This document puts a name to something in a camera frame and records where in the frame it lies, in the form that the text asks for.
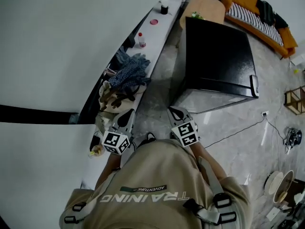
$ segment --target t-shirt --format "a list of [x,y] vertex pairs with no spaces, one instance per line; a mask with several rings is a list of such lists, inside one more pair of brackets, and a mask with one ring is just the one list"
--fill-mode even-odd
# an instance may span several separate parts
[[[239,208],[240,228],[250,228],[252,210],[247,189],[233,177],[220,183]],[[66,209],[91,201],[100,187],[96,191],[75,189]],[[193,154],[174,140],[154,141],[139,147],[114,175],[83,225],[86,229],[202,228],[202,221],[183,207],[190,198],[205,208],[213,202]]]

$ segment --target black and white striped cushion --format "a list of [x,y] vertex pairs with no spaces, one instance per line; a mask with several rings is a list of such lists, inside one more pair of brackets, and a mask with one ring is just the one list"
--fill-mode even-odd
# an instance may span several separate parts
[[266,36],[270,37],[281,46],[284,45],[281,35],[278,33],[274,26],[269,26],[266,23],[263,23],[258,16],[256,16],[251,11],[243,8],[242,6],[233,2],[232,6],[230,7],[230,10],[226,13],[226,15],[229,15],[235,19],[252,25],[254,28],[259,30]]

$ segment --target red round object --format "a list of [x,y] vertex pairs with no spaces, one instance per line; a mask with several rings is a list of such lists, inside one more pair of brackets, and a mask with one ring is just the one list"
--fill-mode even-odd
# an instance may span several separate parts
[[151,20],[151,22],[150,22],[152,25],[156,25],[156,24],[158,24],[158,20]]

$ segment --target tile floor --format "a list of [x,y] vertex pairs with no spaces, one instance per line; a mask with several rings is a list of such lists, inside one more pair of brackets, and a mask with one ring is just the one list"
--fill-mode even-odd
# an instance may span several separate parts
[[[166,109],[169,104],[171,75],[178,52],[176,45],[180,35],[181,30],[176,23],[154,69],[152,82],[137,110],[133,130],[135,137],[148,131],[154,132],[159,139],[169,137],[171,127]],[[289,61],[280,60],[280,56],[258,38],[250,34],[248,38],[259,79],[260,97],[208,114],[194,114],[193,118],[198,125],[203,146],[208,146],[262,120],[261,112],[267,110],[268,120],[276,123],[282,136],[287,126],[302,129],[304,133],[304,116],[296,116],[283,106],[286,90],[305,85],[302,73],[294,74],[294,68],[289,67]],[[265,142],[261,145],[265,126],[264,121],[207,149],[228,175],[236,177],[241,184],[249,185],[254,208],[254,229],[275,227],[285,218],[281,212],[272,222],[265,217],[273,207],[272,198],[264,195],[264,181],[270,172],[280,170],[285,173],[292,169],[297,178],[305,180],[305,167],[302,165],[305,158],[305,141],[286,155],[281,138],[270,125],[267,126]]]

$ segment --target orange sofa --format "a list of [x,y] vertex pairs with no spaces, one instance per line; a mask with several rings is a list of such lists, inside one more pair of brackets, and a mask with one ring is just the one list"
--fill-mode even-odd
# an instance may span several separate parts
[[[257,0],[222,0],[222,3],[225,6],[226,12],[229,11],[229,9],[232,5],[232,2],[244,7],[245,9],[248,9],[249,11],[255,13],[258,16],[260,14],[258,8],[256,7]],[[269,46],[271,46],[276,52],[278,52],[284,58],[288,58],[295,53],[295,47],[297,47],[297,44],[289,30],[289,27],[281,28],[281,29],[277,30],[279,32],[279,34],[281,35],[281,38],[282,38],[282,41],[284,44],[283,46],[281,46],[280,44],[278,44],[277,42],[272,40],[270,37],[268,37],[265,34],[263,34],[262,32],[260,32],[253,26],[251,26],[245,22],[242,22],[240,20],[237,20],[235,18],[232,18],[231,16],[228,16],[228,15],[226,15],[225,17],[228,20],[231,20],[234,23],[244,27],[245,29],[247,29],[248,31],[250,31],[251,33],[256,35],[257,37],[262,39],[264,42],[266,42]]]

